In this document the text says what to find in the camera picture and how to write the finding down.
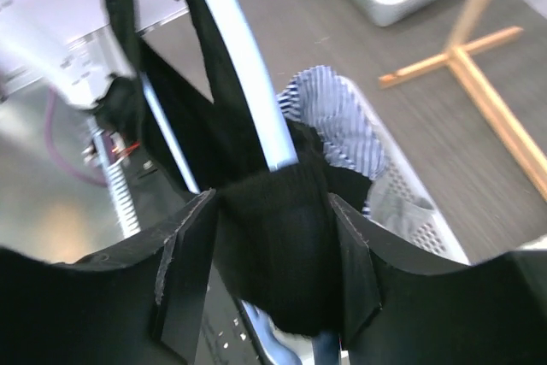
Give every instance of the black fabric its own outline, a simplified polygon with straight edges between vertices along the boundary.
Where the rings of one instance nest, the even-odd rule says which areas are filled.
[[[317,132],[293,121],[287,124],[300,164],[269,173],[236,70],[205,0],[186,2],[213,103],[138,38],[132,2],[106,0],[110,23],[129,61],[154,86],[198,186],[220,190],[215,265],[226,288],[264,309],[288,333],[339,331],[341,257],[326,195],[337,192],[361,209],[370,180],[329,166]],[[142,86],[138,79],[115,80],[96,116],[103,111],[103,124],[140,139],[155,165],[183,192],[185,183]],[[116,107],[123,102],[131,102],[133,111]],[[132,125],[137,132],[121,130]]]
[[[343,334],[352,364],[547,363],[547,252],[517,250],[462,266],[414,247],[329,197],[338,234],[348,239],[345,311],[354,325]],[[356,265],[367,259],[380,304],[367,288],[358,292],[355,278],[345,278],[352,270],[362,272]]]
[[[0,363],[194,363],[217,215],[207,191],[75,264],[0,248]]]

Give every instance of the wooden stand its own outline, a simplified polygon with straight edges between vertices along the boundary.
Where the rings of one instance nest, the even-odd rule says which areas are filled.
[[[491,0],[467,0],[444,51],[394,73],[380,77],[380,87],[403,83],[437,68],[448,67],[471,97],[492,129],[547,201],[547,158],[515,118],[471,55],[515,40],[522,28],[513,26],[466,43]]]

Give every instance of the purple cable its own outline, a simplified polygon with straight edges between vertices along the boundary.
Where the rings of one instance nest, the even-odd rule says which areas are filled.
[[[57,100],[57,94],[53,89],[50,89],[48,95],[47,109],[45,110],[45,124],[44,124],[44,140],[45,149],[47,149],[51,160],[63,170],[65,173],[72,175],[75,179],[84,181],[88,184],[99,185],[106,187],[107,183],[103,176],[91,176],[85,173],[81,173],[79,170],[71,166],[57,151],[55,143],[53,142],[53,117],[55,115],[55,105]]]

